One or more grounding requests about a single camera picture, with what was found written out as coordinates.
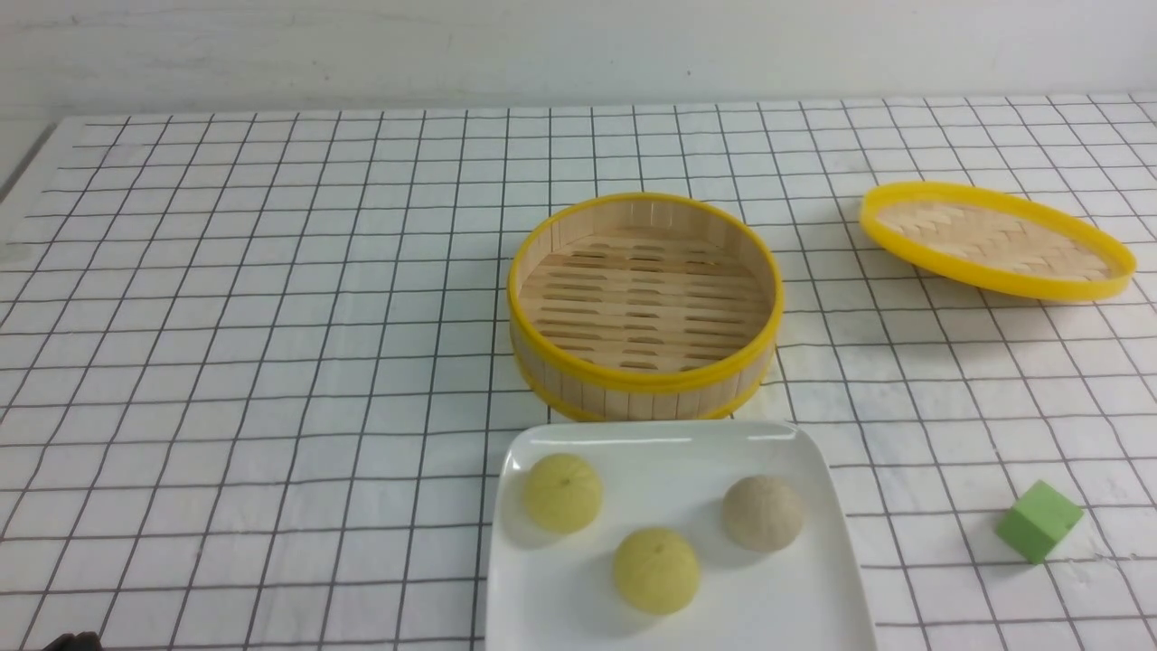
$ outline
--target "yellow rim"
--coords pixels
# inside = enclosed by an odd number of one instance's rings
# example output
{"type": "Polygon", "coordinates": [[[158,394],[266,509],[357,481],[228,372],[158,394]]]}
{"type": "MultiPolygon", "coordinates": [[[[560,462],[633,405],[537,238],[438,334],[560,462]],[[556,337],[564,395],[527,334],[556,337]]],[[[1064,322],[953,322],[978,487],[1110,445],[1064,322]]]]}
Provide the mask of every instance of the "yellow rim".
{"type": "Polygon", "coordinates": [[[1125,244],[1075,216],[1027,199],[970,185],[933,182],[880,185],[864,195],[860,224],[880,246],[916,266],[985,289],[1032,298],[1052,301],[1105,298],[1125,290],[1129,276],[1137,268],[1136,258],[1125,244]],[[993,268],[935,251],[879,222],[878,215],[882,208],[907,201],[971,204],[1034,221],[1089,246],[1112,265],[1113,276],[1084,281],[1041,278],[993,268]]]}
{"type": "MultiPolygon", "coordinates": [[[[629,192],[625,194],[598,197],[597,199],[575,204],[555,213],[550,219],[540,223],[538,228],[535,228],[535,230],[526,236],[526,239],[523,241],[522,245],[518,247],[518,252],[514,256],[514,261],[510,264],[510,273],[507,275],[507,303],[510,306],[510,321],[525,336],[530,348],[543,357],[544,361],[547,361],[551,367],[557,368],[567,376],[612,391],[678,393],[710,385],[735,375],[772,345],[775,339],[775,331],[780,325],[780,317],[783,315],[783,278],[780,276],[780,268],[775,264],[775,258],[772,257],[772,252],[767,250],[767,245],[759,238],[759,235],[756,235],[754,230],[749,228],[747,224],[727,212],[705,202],[685,197],[677,197],[675,194],[663,194],[658,192],[629,192]],[[546,340],[546,338],[540,335],[538,331],[535,330],[533,325],[531,325],[530,319],[526,317],[526,312],[522,309],[522,305],[518,303],[518,297],[513,290],[513,287],[515,286],[515,278],[518,273],[518,264],[525,257],[531,242],[538,238],[540,232],[550,229],[552,223],[566,219],[568,215],[581,209],[587,209],[610,201],[639,199],[685,204],[707,210],[720,219],[727,220],[732,225],[738,228],[739,231],[742,231],[747,238],[758,244],[759,250],[762,251],[764,257],[767,259],[767,264],[771,266],[772,274],[774,275],[775,296],[772,301],[772,316],[767,319],[762,331],[760,331],[759,334],[747,343],[747,346],[742,348],[735,355],[701,369],[684,371],[681,373],[638,373],[619,371],[617,369],[607,369],[578,360],[574,355],[570,355],[569,353],[552,345],[546,340]]],[[[562,409],[559,409],[559,412],[566,414],[562,409]]]]}
{"type": "MultiPolygon", "coordinates": [[[[584,423],[606,422],[606,419],[597,414],[591,414],[590,412],[587,412],[584,409],[580,409],[577,407],[567,405],[562,402],[558,397],[546,391],[546,387],[539,385],[538,382],[536,382],[533,378],[530,377],[530,373],[526,372],[526,368],[523,367],[522,360],[518,357],[517,354],[515,354],[514,356],[514,362],[515,365],[518,367],[518,375],[522,376],[522,379],[526,383],[526,386],[530,387],[530,391],[535,392],[535,395],[537,395],[539,400],[545,402],[547,407],[550,407],[551,409],[558,412],[559,414],[566,416],[572,421],[580,421],[584,423]]],[[[762,382],[764,377],[767,376],[767,370],[769,368],[771,368],[771,362],[768,362],[768,364],[764,367],[762,371],[759,373],[759,382],[754,383],[751,387],[746,389],[742,394],[736,397],[735,400],[716,409],[715,412],[709,412],[707,414],[703,414],[702,416],[697,416],[694,420],[717,421],[720,419],[727,419],[728,416],[735,414],[736,409],[743,407],[744,404],[751,400],[751,397],[756,395],[756,392],[762,389],[762,385],[760,383],[762,382]]]]}

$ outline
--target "grid tablecloth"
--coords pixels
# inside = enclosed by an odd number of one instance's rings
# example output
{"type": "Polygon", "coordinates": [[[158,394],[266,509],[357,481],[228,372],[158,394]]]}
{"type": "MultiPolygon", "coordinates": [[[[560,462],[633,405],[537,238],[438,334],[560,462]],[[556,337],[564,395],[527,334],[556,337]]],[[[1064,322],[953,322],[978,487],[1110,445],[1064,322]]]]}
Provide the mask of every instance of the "grid tablecloth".
{"type": "Polygon", "coordinates": [[[823,447],[882,649],[1152,649],[1155,118],[1157,94],[66,120],[0,264],[0,650],[482,649],[501,459],[559,420],[510,357],[506,269],[552,210],[641,188],[775,252],[779,364],[742,415],[823,447]],[[1090,215],[1135,280],[1059,305],[920,273],[855,223],[916,178],[1090,215]],[[1088,517],[1032,569],[993,526],[1039,479],[1088,517]]]}

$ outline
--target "green foam block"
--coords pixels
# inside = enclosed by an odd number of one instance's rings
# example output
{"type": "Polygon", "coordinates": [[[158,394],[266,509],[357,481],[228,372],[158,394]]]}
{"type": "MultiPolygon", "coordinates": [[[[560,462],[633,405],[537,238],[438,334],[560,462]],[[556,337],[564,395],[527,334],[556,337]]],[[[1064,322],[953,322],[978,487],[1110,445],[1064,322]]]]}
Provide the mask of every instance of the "green foam block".
{"type": "Polygon", "coordinates": [[[1045,482],[1032,484],[996,525],[996,535],[1026,561],[1038,565],[1069,531],[1084,511],[1045,482]]]}

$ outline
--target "white wall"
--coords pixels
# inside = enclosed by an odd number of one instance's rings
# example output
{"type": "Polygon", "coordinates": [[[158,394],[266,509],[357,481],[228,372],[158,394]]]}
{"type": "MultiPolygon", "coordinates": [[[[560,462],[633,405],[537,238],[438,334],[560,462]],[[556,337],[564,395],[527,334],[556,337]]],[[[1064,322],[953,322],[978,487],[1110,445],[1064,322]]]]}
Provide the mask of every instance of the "white wall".
{"type": "Polygon", "coordinates": [[[0,117],[1157,88],[1155,0],[2,0],[0,117]]]}

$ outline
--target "square plate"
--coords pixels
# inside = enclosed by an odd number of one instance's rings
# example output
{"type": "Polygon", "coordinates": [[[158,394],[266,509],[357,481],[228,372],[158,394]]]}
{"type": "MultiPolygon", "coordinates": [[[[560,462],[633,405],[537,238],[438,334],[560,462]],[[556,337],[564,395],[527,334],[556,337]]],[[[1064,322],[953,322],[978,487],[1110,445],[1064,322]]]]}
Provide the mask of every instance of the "square plate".
{"type": "Polygon", "coordinates": [[[686,421],[545,426],[510,445],[494,512],[486,648],[876,649],[875,629],[827,465],[801,430],[779,423],[686,421]],[[531,466],[578,454],[603,480],[603,509],[583,531],[539,530],[522,506],[531,466]],[[727,489],[779,475],[805,505],[799,538],[761,555],[720,524],[727,489]],[[611,579],[619,542],[649,526],[683,534],[699,555],[694,601],[666,617],[633,609],[611,579]]]}

